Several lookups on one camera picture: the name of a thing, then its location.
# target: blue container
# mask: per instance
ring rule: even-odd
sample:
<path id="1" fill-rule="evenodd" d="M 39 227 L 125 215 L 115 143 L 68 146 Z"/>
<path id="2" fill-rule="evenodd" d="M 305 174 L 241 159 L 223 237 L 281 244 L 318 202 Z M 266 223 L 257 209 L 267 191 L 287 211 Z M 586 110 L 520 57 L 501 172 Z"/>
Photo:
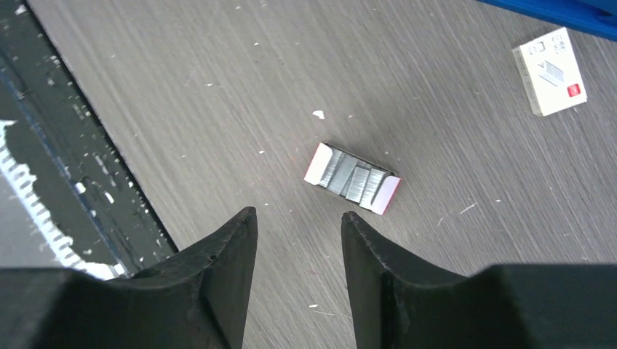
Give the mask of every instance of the blue container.
<path id="1" fill-rule="evenodd" d="M 617 41 L 616 0 L 478 1 Z"/>

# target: white box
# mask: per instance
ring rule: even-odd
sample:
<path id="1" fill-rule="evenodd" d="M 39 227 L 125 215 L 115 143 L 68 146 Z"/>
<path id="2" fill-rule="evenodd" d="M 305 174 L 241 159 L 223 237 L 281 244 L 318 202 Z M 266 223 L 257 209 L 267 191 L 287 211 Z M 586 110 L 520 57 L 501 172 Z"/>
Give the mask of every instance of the white box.
<path id="1" fill-rule="evenodd" d="M 587 101 L 587 91 L 566 28 L 512 51 L 535 115 L 548 116 Z"/>

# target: box of staples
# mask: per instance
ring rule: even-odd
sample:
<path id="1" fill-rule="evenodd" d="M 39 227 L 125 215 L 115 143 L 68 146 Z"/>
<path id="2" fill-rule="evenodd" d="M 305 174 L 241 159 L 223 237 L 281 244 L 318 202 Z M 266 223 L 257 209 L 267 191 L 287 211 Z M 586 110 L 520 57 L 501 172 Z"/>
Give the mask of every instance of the box of staples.
<path id="1" fill-rule="evenodd" d="M 306 182 L 383 214 L 401 179 L 392 171 L 328 143 L 320 143 L 304 176 Z"/>
<path id="2" fill-rule="evenodd" d="M 523 44 L 513 52 L 535 115 L 548 116 L 587 101 L 566 28 Z"/>

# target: gray floor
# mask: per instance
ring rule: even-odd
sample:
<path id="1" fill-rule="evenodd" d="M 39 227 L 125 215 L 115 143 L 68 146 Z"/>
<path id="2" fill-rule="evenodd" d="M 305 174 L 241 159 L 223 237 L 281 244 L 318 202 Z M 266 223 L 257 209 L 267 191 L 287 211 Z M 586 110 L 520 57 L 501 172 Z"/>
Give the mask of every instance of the gray floor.
<path id="1" fill-rule="evenodd" d="M 258 208 L 246 348 L 353 347 L 318 140 L 404 177 L 362 215 L 437 265 L 617 260 L 617 44 L 571 33 L 589 102 L 543 119 L 510 49 L 556 27 L 472 0 L 32 4 L 181 247 Z"/>

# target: metal staples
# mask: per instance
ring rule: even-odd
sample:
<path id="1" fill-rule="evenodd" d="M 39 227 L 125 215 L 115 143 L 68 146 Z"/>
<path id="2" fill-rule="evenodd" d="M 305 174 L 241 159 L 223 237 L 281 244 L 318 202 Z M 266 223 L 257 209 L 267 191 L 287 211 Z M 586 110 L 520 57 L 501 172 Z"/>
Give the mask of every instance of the metal staples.
<path id="1" fill-rule="evenodd" d="M 360 207 L 363 209 L 370 209 L 373 199 L 375 198 L 375 194 L 377 193 L 377 189 L 379 189 L 381 180 L 385 175 L 386 173 L 380 169 L 370 170 L 366 188 L 362 194 L 362 199 L 360 200 Z"/>
<path id="2" fill-rule="evenodd" d="M 369 173 L 370 170 L 363 169 L 361 167 L 356 167 L 354 169 L 354 173 L 351 176 L 351 182 L 349 184 L 349 191 L 345 196 L 347 200 L 357 203 L 360 202 L 362 193 L 365 191 Z"/>
<path id="3" fill-rule="evenodd" d="M 330 180 L 332 179 L 334 170 L 336 169 L 336 166 L 338 165 L 338 162 L 340 161 L 342 155 L 342 151 L 338 149 L 332 149 L 332 158 L 330 159 L 330 162 L 326 167 L 326 171 L 324 172 L 324 175 L 322 177 L 322 180 L 319 182 L 319 185 L 327 188 L 328 184 L 330 184 Z"/>
<path id="4" fill-rule="evenodd" d="M 354 171 L 354 168 L 357 164 L 358 159 L 354 158 L 353 156 L 343 154 L 339 161 L 338 167 L 335 169 L 332 180 L 330 181 L 326 189 L 336 195 L 340 195 L 341 191 L 343 191 L 345 183 L 347 183 L 347 179 L 349 179 L 351 173 Z"/>
<path id="5" fill-rule="evenodd" d="M 343 187 L 343 190 L 341 190 L 341 196 L 347 196 L 347 193 L 349 192 L 350 184 L 351 184 L 351 177 L 345 183 L 345 186 Z"/>

